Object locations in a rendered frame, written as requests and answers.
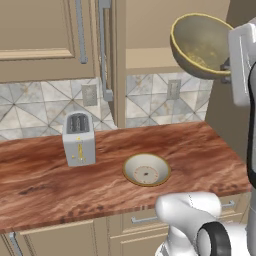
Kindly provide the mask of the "beige lower cabinet door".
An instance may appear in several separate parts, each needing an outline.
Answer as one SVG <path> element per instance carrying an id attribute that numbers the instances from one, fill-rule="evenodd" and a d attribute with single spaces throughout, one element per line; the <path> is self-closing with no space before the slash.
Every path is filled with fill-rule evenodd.
<path id="1" fill-rule="evenodd" d="M 17 233 L 23 256 L 107 256 L 106 218 Z"/>
<path id="2" fill-rule="evenodd" d="M 126 235 L 112 236 L 109 240 L 110 256 L 155 256 L 165 241 L 168 228 L 157 228 Z"/>

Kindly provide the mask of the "beige upper cabinet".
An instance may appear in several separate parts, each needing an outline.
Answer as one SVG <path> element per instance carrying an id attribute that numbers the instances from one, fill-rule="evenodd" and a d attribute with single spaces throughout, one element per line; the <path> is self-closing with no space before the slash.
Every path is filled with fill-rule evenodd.
<path id="1" fill-rule="evenodd" d="M 126 73 L 176 73 L 182 69 L 173 58 L 170 29 L 188 13 L 226 19 L 230 0 L 127 0 Z"/>

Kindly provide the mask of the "grey bowl with yellow rim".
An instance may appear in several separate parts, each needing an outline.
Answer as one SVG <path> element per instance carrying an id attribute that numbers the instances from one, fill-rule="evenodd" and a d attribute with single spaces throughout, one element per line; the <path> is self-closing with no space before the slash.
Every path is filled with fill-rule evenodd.
<path id="1" fill-rule="evenodd" d="M 219 18 L 189 13 L 175 20 L 170 46 L 178 65 L 188 74 L 206 80 L 231 75 L 220 66 L 229 59 L 228 35 L 233 27 Z"/>

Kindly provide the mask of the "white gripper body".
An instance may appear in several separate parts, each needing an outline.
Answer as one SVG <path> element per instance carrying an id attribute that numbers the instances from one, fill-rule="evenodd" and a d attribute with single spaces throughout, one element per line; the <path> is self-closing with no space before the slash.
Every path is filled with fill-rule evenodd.
<path id="1" fill-rule="evenodd" d="M 248 106 L 248 78 L 256 62 L 256 19 L 231 30 L 228 43 L 233 101 L 237 106 Z"/>

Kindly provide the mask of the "grey wall outlet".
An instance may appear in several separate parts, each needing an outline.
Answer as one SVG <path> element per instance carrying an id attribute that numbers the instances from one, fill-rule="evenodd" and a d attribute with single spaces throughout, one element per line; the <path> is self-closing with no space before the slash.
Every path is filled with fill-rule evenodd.
<path id="1" fill-rule="evenodd" d="M 180 80 L 169 80 L 167 98 L 169 100 L 177 100 L 179 98 L 180 88 L 181 88 Z"/>
<path id="2" fill-rule="evenodd" d="M 84 106 L 97 105 L 97 87 L 95 84 L 82 86 L 82 98 Z"/>

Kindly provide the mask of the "beige upper cabinet door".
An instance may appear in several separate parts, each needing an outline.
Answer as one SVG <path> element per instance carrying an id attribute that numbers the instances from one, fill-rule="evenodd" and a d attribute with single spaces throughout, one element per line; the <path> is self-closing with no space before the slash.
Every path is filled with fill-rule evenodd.
<path id="1" fill-rule="evenodd" d="M 81 4 L 87 64 L 75 0 L 0 0 L 0 83 L 98 76 L 95 0 Z"/>
<path id="2" fill-rule="evenodd" d="M 125 127 L 126 96 L 126 0 L 111 0 L 104 10 L 107 88 L 113 91 L 109 104 L 115 125 Z"/>

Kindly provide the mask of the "beige cabinet door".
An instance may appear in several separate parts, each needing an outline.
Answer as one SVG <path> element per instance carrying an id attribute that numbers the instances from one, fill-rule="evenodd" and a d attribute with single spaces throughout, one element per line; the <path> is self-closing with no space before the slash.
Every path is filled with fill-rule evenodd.
<path id="1" fill-rule="evenodd" d="M 98 76 L 95 0 L 81 4 L 87 64 L 75 0 L 0 0 L 0 83 Z"/>
<path id="2" fill-rule="evenodd" d="M 126 96 L 126 0 L 111 0 L 104 10 L 107 88 L 113 91 L 109 104 L 115 125 L 125 127 Z"/>
<path id="3" fill-rule="evenodd" d="M 106 218 L 17 233 L 23 256 L 107 256 Z"/>
<path id="4" fill-rule="evenodd" d="M 109 240 L 110 256 L 155 256 L 165 241 L 168 228 L 157 228 L 126 235 L 112 236 Z"/>

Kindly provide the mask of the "white toaster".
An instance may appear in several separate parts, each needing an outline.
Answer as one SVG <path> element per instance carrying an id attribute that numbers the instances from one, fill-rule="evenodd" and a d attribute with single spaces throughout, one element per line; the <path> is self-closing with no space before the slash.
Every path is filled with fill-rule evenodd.
<path id="1" fill-rule="evenodd" d="M 73 111 L 65 116 L 62 141 L 70 167 L 96 163 L 95 133 L 89 112 Z"/>

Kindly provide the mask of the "white bowl with yellow rim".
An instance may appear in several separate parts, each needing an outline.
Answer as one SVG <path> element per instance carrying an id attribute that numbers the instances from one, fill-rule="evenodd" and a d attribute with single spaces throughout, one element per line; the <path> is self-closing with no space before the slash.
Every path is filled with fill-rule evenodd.
<path id="1" fill-rule="evenodd" d="M 154 187 L 165 183 L 171 175 L 169 163 L 151 153 L 139 153 L 129 157 L 123 164 L 124 177 L 131 183 Z"/>

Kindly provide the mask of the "beige drawer front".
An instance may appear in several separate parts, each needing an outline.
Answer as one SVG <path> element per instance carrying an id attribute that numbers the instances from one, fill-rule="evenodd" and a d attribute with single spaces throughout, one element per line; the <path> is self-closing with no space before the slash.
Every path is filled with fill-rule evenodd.
<path id="1" fill-rule="evenodd" d="M 221 220 L 224 222 L 246 223 L 248 218 L 248 207 L 249 207 L 250 198 L 251 198 L 250 192 L 221 197 L 220 198 L 221 204 L 227 204 L 230 200 L 234 200 L 235 206 L 222 209 L 222 213 L 218 217 L 218 220 Z M 166 223 L 163 223 L 159 220 L 132 224 L 131 222 L 132 216 L 135 216 L 137 219 L 143 219 L 148 217 L 155 217 L 156 214 L 154 209 L 148 209 L 148 210 L 123 214 L 122 224 L 121 224 L 123 233 L 138 232 L 138 231 L 150 230 L 150 229 L 159 228 L 159 227 L 168 227 Z"/>

